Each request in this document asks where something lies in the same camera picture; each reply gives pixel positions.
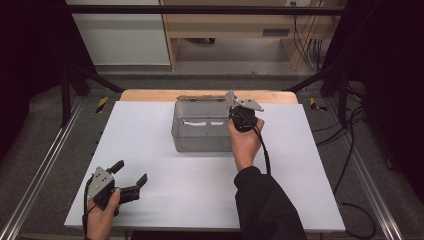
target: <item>white wall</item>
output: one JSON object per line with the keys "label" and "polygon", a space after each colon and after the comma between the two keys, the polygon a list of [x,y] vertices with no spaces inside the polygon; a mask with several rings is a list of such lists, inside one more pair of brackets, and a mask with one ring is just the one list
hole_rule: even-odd
{"label": "white wall", "polygon": [[[67,0],[68,5],[158,5],[158,0]],[[169,65],[161,15],[74,14],[94,65]]]}

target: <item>black curtain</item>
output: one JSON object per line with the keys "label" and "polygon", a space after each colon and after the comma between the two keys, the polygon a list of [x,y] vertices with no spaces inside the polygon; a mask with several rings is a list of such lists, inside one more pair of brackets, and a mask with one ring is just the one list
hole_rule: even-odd
{"label": "black curtain", "polygon": [[[15,0],[0,5],[0,161],[28,114],[29,100],[60,84],[60,73],[75,64],[96,73],[69,13],[43,10],[61,1]],[[71,71],[70,78],[84,84]]]}
{"label": "black curtain", "polygon": [[[348,7],[372,2],[351,0]],[[360,22],[358,17],[341,19],[324,67]],[[423,29],[424,1],[380,1],[344,69],[348,80],[364,83],[364,106],[388,158],[424,202]]]}

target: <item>black sleeve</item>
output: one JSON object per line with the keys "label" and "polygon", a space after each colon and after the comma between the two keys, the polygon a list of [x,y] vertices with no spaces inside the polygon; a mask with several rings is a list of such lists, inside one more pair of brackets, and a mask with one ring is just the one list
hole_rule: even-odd
{"label": "black sleeve", "polygon": [[244,240],[306,240],[296,208],[271,175],[256,167],[234,179],[240,229]]}

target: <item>metal rail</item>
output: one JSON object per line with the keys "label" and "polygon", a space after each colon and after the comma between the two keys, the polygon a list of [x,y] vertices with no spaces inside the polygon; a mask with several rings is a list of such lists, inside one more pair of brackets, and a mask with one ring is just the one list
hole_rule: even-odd
{"label": "metal rail", "polygon": [[34,204],[35,199],[38,196],[38,193],[43,187],[43,184],[45,180],[47,179],[47,176],[53,164],[55,163],[63,147],[63,144],[65,143],[69,135],[69,132],[71,131],[82,109],[85,99],[86,98],[84,97],[77,98],[77,101],[75,102],[73,107],[73,114],[70,120],[68,121],[68,124],[59,130],[59,133],[56,135],[56,139],[54,140],[49,151],[44,157],[43,162],[38,168],[38,171],[35,174],[34,178],[32,179],[24,196],[22,197],[21,201],[19,202],[18,206],[16,207],[12,216],[9,218],[6,225],[3,227],[0,233],[1,240],[14,240],[16,236],[18,235],[18,232],[21,229],[22,224],[24,223],[26,217],[28,216],[28,213],[31,210],[32,205]]}

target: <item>metal bracket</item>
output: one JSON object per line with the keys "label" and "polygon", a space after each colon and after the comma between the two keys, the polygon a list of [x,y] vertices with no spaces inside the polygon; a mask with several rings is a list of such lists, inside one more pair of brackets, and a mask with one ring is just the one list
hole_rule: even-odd
{"label": "metal bracket", "polygon": [[106,186],[113,181],[112,174],[106,172],[101,167],[97,167],[93,175],[93,181],[91,182],[90,189],[88,190],[87,200],[94,199]]}
{"label": "metal bracket", "polygon": [[234,95],[233,90],[230,90],[225,94],[225,100],[227,101],[228,109],[240,106],[243,108],[252,109],[256,111],[261,111],[261,112],[264,111],[261,105],[259,105],[259,103],[257,103],[256,100],[253,98],[237,100],[237,97]]}

